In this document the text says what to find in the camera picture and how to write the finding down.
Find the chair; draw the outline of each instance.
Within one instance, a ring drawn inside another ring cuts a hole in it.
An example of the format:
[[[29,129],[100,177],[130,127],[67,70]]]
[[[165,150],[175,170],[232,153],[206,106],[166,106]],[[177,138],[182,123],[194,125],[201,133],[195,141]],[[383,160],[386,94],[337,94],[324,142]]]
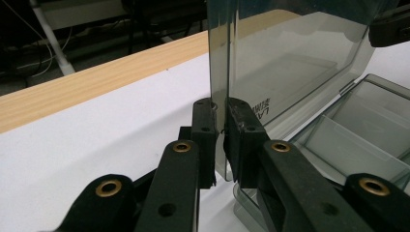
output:
[[[200,22],[202,31],[202,20],[207,18],[204,0],[122,0],[122,3],[130,13],[132,22],[129,53],[132,52],[135,20],[141,25],[145,43],[150,47],[150,36],[165,37],[182,31],[185,31],[186,36],[192,24],[197,21]]]

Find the white surface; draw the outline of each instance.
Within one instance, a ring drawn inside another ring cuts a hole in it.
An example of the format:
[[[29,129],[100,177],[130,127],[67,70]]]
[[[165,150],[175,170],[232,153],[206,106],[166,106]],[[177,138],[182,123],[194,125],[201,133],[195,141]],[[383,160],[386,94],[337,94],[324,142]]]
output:
[[[409,88],[408,54],[410,43],[377,49],[366,73]],[[209,89],[205,54],[0,134],[0,231],[55,229],[92,180],[108,173],[135,180],[154,169]],[[233,215],[232,187],[219,177],[201,191],[199,231],[247,231]]]

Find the floor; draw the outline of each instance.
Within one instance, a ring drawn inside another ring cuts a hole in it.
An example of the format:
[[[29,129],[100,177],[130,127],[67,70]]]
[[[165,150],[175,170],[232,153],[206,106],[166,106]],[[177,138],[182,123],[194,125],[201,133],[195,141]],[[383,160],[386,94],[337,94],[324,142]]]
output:
[[[197,32],[199,32],[199,23],[191,27],[190,35]],[[183,33],[171,37],[172,40],[178,40],[183,37]],[[160,40],[151,41],[151,46],[162,43]],[[87,28],[76,35],[73,33],[70,35],[68,32],[67,39],[61,40],[60,44],[64,47],[64,53],[74,69],[77,72],[82,71],[129,55],[129,21],[119,19],[105,25]],[[147,47],[142,33],[136,30],[132,52],[144,49]],[[10,48],[9,52],[13,55],[15,72],[0,72],[0,96],[63,76],[55,59],[49,59],[49,51],[42,42],[26,45],[19,50]]]

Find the clear plastic lid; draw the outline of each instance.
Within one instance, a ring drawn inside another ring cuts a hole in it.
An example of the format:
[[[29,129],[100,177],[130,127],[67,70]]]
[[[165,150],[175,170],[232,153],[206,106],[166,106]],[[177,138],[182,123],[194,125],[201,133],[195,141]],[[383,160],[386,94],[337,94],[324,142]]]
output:
[[[218,130],[231,97],[250,104],[272,139],[283,139],[362,74],[373,51],[368,25],[395,4],[208,0]]]

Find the transparent plastic box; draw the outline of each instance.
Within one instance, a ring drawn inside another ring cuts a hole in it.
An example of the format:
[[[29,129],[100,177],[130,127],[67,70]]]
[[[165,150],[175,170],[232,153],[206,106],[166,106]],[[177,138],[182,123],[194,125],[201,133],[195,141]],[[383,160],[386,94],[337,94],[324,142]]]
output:
[[[374,50],[368,25],[396,3],[208,0],[220,133],[227,99],[240,99],[271,139],[294,143],[326,178],[343,185],[346,176],[367,172],[409,193],[410,91],[375,75],[357,79]],[[230,179],[223,151],[217,151],[216,168]],[[255,190],[234,193],[235,213],[249,230],[266,230]]]

